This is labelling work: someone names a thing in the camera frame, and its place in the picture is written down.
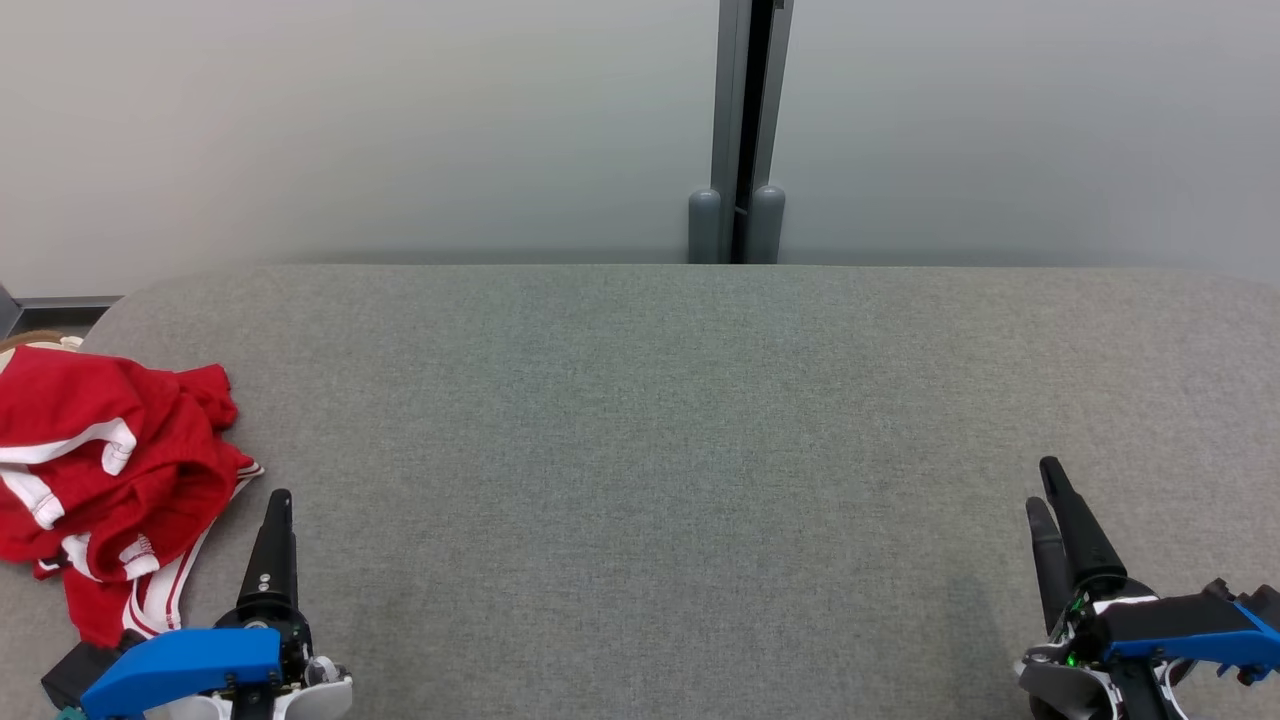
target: white stripe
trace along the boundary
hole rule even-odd
[[[41,445],[0,447],[0,462],[18,462],[22,465],[49,462],[91,439],[106,441],[106,447],[102,448],[102,469],[109,475],[119,475],[120,470],[129,461],[133,448],[138,446],[138,439],[133,437],[133,430],[125,424],[124,418],[115,418],[102,423],[93,423],[73,438]]]
[[[134,592],[136,591],[137,591],[137,585],[134,584]],[[140,635],[142,635],[143,638],[147,638],[147,639],[151,639],[151,638],[156,637],[155,633],[152,633],[147,628],[143,628],[142,625],[138,625],[137,623],[133,621],[133,614],[129,612],[129,605],[131,605],[131,602],[124,603],[124,610],[120,611],[120,625],[123,625],[125,630],[133,630],[134,633],[137,633],[137,634],[140,634]],[[146,620],[147,623],[151,621],[150,618],[143,618],[143,620]]]
[[[120,561],[120,565],[124,565],[140,555],[155,555],[155,551],[151,548],[151,541],[148,541],[147,536],[142,533],[138,533],[138,539],[129,543],[129,546],[122,550],[120,555],[116,557]]]
[[[0,465],[0,479],[4,479],[4,487],[27,507],[41,528],[51,530],[54,521],[67,514],[54,491],[26,465]]]
[[[256,474],[262,474],[261,468],[259,468]],[[236,484],[236,489],[232,492],[233,498],[248,486],[247,480],[246,478]],[[182,628],[182,612],[179,611],[178,602],[182,600],[182,591],[187,585],[187,578],[191,577],[191,569],[196,565],[196,555],[205,544],[205,538],[209,537],[210,529],[212,529],[212,525],[200,533],[191,550],[151,574],[146,597],[138,598],[138,583],[137,580],[133,582],[133,592],[129,593],[129,602],[133,603],[133,611],[138,614],[138,618],[142,618],[156,629],[168,628],[177,630]],[[169,606],[170,594],[174,601],[172,607]]]
[[[140,555],[133,560],[124,564],[124,579],[133,580],[146,575],[147,573],[155,573],[160,569],[160,561],[152,553]]]
[[[93,573],[88,570],[88,537],[90,533],[67,536],[63,538],[63,550],[67,551],[67,559],[72,561],[72,568],[76,568],[81,575],[95,583],[101,583],[102,580],[95,578]]]

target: gray metal post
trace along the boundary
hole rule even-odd
[[[773,140],[778,129],[778,106],[782,104],[782,72],[787,63],[787,40],[791,36],[791,12],[795,0],[778,0],[769,28],[769,58],[764,67],[764,91],[760,95],[760,124],[755,140],[755,163],[751,170],[751,206],[746,217],[746,263],[777,263],[782,243],[782,211],[786,193],[769,184],[773,163]]]
[[[750,29],[751,0],[721,0],[719,38],[716,50],[716,105],[712,119],[710,190],[698,191],[689,199],[690,263],[728,263],[730,259]],[[707,192],[714,192],[718,199],[714,227],[710,227],[705,215],[712,205],[712,196]]]

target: red cloth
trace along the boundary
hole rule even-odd
[[[234,420],[218,365],[17,348],[0,372],[0,559],[38,577],[64,553],[72,621],[115,644],[133,580],[191,550],[257,470],[221,441]]]

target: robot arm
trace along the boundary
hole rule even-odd
[[[1037,717],[1185,720],[1174,687],[1199,661],[1236,667],[1252,684],[1280,667],[1280,593],[1234,596],[1221,579],[1160,598],[1129,578],[1056,457],[1041,460],[1044,493],[1027,501],[1048,641],[1015,665]]]
[[[298,610],[293,498],[271,493],[236,609],[129,648],[81,697],[88,720],[337,720],[352,676],[316,656]]]

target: gray upholstered surface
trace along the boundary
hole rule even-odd
[[[1161,272],[292,266],[113,307],[87,350],[221,363],[268,468],[186,606],[296,492],[355,717],[1025,717],[1021,505],[1057,454],[1166,593],[1280,580],[1280,295]],[[72,641],[0,591],[5,698]],[[1213,717],[1280,683],[1203,673]]]

